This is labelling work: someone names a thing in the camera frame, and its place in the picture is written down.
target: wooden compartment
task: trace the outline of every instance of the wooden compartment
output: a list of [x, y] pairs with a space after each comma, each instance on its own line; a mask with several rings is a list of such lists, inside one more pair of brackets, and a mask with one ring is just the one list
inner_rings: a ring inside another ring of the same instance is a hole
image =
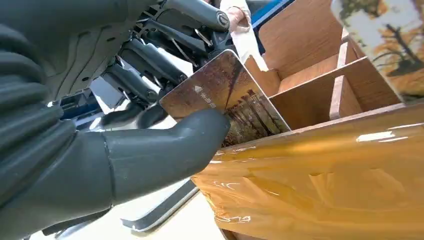
[[259, 31], [270, 68], [246, 67], [292, 130], [399, 103], [330, 12], [331, 0], [296, 0]]

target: plastic bag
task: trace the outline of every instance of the plastic bag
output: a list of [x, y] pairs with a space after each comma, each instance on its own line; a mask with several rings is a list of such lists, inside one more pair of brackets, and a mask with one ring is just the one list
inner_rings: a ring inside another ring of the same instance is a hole
[[192, 180], [217, 225], [241, 234], [421, 239], [424, 104], [400, 107], [224, 148]]

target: forest image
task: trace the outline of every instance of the forest image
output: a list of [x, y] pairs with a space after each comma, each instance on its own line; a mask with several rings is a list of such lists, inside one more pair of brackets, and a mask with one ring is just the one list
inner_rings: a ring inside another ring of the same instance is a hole
[[228, 116], [228, 147], [290, 129], [234, 52], [226, 50], [160, 100], [176, 120], [214, 108]]
[[[381, 44], [365, 53], [374, 66], [402, 95], [424, 97], [424, 31], [422, 0], [340, 0], [339, 16], [350, 30], [352, 16], [365, 13], [370, 23], [378, 23]], [[356, 23], [356, 32], [367, 33]], [[355, 39], [366, 48], [370, 39]]]

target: screw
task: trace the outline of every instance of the screw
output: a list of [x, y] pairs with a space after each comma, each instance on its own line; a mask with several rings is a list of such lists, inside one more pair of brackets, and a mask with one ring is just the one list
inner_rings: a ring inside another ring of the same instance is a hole
[[147, 98], [148, 99], [151, 99], [151, 100], [156, 100], [156, 98], [157, 98], [157, 94], [156, 94], [156, 92], [154, 92], [154, 91], [148, 91], [147, 92]]
[[184, 81], [184, 80], [186, 80], [187, 79], [187, 76], [185, 75], [185, 74], [181, 74], [180, 76], [179, 76], [179, 80], [182, 82], [182, 81]]
[[223, 12], [218, 14], [217, 19], [219, 24], [221, 24], [223, 27], [227, 27], [230, 24], [227, 15]]

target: white surface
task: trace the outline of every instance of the white surface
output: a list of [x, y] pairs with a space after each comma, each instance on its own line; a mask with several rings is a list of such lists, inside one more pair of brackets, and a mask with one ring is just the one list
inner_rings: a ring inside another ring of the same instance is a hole
[[[152, 232], [136, 232], [123, 226], [122, 212], [115, 208], [99, 220], [74, 234], [61, 237], [66, 240], [225, 240], [214, 222], [214, 213], [201, 193], [197, 193], [164, 224]], [[53, 240], [53, 235], [34, 234], [31, 240]]]

